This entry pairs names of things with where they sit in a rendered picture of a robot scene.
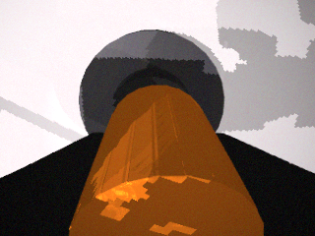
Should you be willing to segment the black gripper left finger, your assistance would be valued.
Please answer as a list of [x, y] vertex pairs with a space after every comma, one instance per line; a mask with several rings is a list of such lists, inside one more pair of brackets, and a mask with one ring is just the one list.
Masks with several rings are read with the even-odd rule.
[[103, 133], [0, 177], [0, 236], [70, 236]]

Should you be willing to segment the orange knob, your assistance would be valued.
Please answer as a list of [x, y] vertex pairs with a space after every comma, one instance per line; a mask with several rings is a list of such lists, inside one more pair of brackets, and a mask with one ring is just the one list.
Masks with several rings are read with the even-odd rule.
[[102, 135], [70, 236], [264, 236], [264, 221], [192, 95], [127, 94]]

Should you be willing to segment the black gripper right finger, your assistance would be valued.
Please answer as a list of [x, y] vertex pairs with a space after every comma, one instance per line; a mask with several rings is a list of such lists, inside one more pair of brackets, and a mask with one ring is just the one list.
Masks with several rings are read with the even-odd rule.
[[216, 133], [264, 221], [264, 236], [315, 236], [315, 173]]

